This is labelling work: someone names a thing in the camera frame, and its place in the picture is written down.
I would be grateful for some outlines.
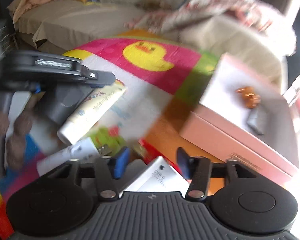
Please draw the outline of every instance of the metal screw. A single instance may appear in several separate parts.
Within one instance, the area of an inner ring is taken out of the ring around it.
[[[202,198],[204,193],[201,190],[191,190],[189,191],[188,195],[192,198]]]
[[[104,190],[100,193],[103,198],[114,198],[116,193],[113,190]]]

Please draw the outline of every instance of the cream tube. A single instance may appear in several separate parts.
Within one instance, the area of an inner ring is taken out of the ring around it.
[[[75,144],[122,96],[125,90],[124,84],[118,80],[111,86],[95,89],[58,130],[60,140],[65,144]]]

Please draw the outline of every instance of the blue mat section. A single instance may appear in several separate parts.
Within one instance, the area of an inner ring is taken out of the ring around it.
[[[26,135],[26,152],[25,152],[25,162],[24,166],[27,165],[40,151],[39,147],[35,144],[32,137],[27,134]],[[11,169],[7,169],[6,177],[0,179],[0,193],[3,195],[7,188],[13,183],[13,181],[19,176],[18,171],[13,171]]]

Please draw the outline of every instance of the pink box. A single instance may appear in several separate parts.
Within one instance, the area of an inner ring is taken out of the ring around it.
[[[247,124],[250,109],[235,91],[252,86],[267,112],[265,134]],[[180,135],[222,161],[237,159],[283,185],[298,172],[298,147],[287,101],[254,70],[224,54]]]

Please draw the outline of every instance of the pink box side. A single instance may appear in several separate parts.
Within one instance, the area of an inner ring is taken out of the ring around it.
[[[194,112],[199,117],[218,127],[226,134],[230,135],[240,143],[244,144],[246,147],[253,150],[262,158],[265,158],[284,172],[288,173],[290,176],[297,174],[298,168],[289,160],[280,155],[277,151],[269,147],[257,137],[229,122],[221,115],[202,105],[198,105]]]
[[[180,135],[224,162],[229,158],[233,158],[234,155],[244,156],[246,161],[253,163],[254,170],[281,186],[292,179],[290,175],[265,158],[193,112]]]

